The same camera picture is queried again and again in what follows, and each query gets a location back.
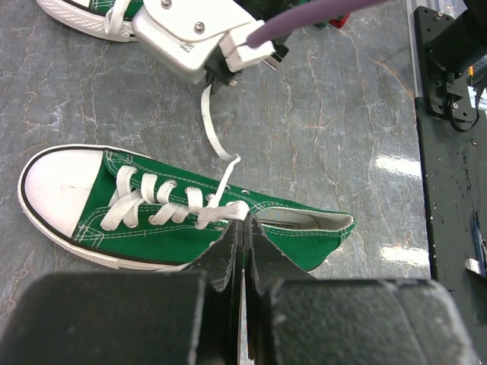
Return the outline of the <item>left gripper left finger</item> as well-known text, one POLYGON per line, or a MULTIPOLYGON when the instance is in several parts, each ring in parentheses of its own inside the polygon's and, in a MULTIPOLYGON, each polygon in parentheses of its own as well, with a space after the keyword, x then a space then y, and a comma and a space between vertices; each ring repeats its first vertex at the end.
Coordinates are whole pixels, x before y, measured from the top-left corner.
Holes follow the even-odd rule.
POLYGON ((69 273, 34 282, 3 364, 237 364, 244 226, 178 272, 69 273))

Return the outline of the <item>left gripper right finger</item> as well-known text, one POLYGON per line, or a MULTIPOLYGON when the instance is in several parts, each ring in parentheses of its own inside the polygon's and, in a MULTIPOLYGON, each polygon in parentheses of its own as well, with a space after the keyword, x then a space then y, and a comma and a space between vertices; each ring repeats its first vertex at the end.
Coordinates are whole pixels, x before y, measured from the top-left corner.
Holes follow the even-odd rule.
POLYGON ((478 364, 452 296, 422 279, 313 277, 249 216, 243 247, 257 364, 478 364))

